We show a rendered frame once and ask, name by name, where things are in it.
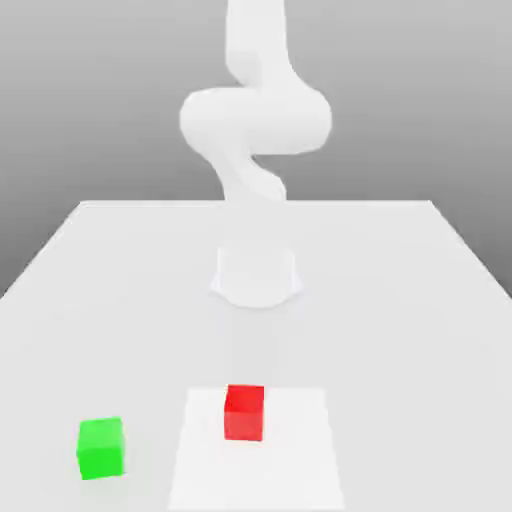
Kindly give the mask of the small red cube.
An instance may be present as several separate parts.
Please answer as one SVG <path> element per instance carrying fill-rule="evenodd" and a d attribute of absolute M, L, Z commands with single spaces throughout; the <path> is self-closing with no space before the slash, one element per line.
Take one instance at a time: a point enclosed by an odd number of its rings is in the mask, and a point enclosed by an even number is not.
<path fill-rule="evenodd" d="M 263 386 L 227 386 L 224 402 L 224 438 L 232 441 L 263 440 L 264 424 Z"/>

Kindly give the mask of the small green cube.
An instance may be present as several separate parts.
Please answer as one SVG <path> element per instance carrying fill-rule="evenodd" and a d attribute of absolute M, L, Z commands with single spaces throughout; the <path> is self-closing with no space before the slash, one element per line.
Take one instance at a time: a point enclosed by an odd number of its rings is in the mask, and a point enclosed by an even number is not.
<path fill-rule="evenodd" d="M 123 475 L 125 436 L 121 418 L 114 416 L 81 421 L 76 457 L 83 480 Z"/>

